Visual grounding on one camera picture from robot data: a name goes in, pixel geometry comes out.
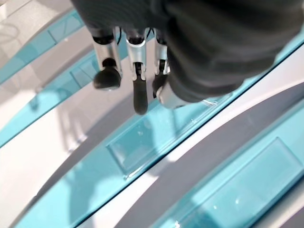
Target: glass panel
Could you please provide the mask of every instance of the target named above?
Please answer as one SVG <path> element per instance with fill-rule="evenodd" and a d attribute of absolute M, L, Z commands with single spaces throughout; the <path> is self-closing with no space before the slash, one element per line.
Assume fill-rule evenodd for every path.
<path fill-rule="evenodd" d="M 303 116 L 304 101 L 248 142 L 220 173 L 202 179 L 153 227 L 250 227 L 304 174 Z"/>

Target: rectangular glass block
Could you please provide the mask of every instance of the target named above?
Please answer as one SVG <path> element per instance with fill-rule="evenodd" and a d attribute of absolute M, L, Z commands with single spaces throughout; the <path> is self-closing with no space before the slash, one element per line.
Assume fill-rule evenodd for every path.
<path fill-rule="evenodd" d="M 128 127 L 107 145 L 126 177 L 144 168 L 173 147 L 187 131 L 197 127 L 210 111 L 226 98 L 169 110 L 159 103 L 144 117 Z"/>
<path fill-rule="evenodd" d="M 181 227 L 247 227 L 302 169 L 290 149 L 276 138 L 208 200 L 184 216 Z"/>

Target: white curved surface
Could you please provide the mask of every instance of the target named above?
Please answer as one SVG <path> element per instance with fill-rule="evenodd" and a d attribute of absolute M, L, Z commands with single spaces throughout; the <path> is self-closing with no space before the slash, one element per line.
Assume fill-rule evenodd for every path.
<path fill-rule="evenodd" d="M 0 68 L 72 8 L 69 0 L 9 0 L 0 6 Z"/>
<path fill-rule="evenodd" d="M 166 172 L 172 162 L 176 162 L 185 155 L 193 146 L 206 138 L 229 120 L 256 104 L 304 82 L 304 47 L 295 51 L 288 59 L 276 67 L 265 78 L 259 81 L 240 98 L 216 115 L 204 127 L 196 131 L 180 146 L 174 149 L 165 159 L 161 160 L 149 172 L 143 174 L 123 192 L 107 203 L 92 217 L 84 222 L 82 228 L 112 228 L 127 213 L 132 205 Z"/>
<path fill-rule="evenodd" d="M 147 52 L 154 52 L 154 41 L 148 42 Z M 153 57 L 154 55 L 147 57 L 150 66 L 153 66 Z M 97 91 L 92 84 L 88 84 L 0 149 L 0 186 L 4 186 L 0 188 L 1 228 L 8 227 L 13 222 L 79 145 L 79 141 L 86 139 L 86 132 L 132 95 L 129 59 L 122 60 L 122 69 L 120 89 L 109 93 Z M 154 77 L 153 67 L 147 69 L 146 76 L 148 79 Z M 133 114 L 130 105 L 127 110 L 119 113 L 117 125 L 108 130 L 112 132 L 120 126 L 119 123 L 125 122 Z"/>
<path fill-rule="evenodd" d="M 1 84 L 0 130 L 36 95 L 38 88 L 47 85 L 91 50 L 92 38 L 83 27 Z"/>

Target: turquoise stripe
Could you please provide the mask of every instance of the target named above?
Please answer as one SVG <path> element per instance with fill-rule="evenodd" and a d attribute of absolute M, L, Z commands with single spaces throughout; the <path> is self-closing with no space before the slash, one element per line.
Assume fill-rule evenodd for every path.
<path fill-rule="evenodd" d="M 83 26 L 82 20 L 75 11 L 68 13 L 53 23 L 24 46 L 0 69 L 0 85 L 31 61 Z"/>
<path fill-rule="evenodd" d="M 304 101 L 248 142 L 220 173 L 201 180 L 153 227 L 250 227 L 304 174 L 303 116 Z"/>

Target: gray curved surface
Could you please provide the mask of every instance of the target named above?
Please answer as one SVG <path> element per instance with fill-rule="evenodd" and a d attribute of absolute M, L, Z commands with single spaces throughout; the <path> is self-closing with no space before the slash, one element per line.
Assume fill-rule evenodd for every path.
<path fill-rule="evenodd" d="M 304 83 L 257 104 L 218 128 L 177 162 L 170 164 L 116 228 L 152 225 L 203 177 L 302 99 Z"/>

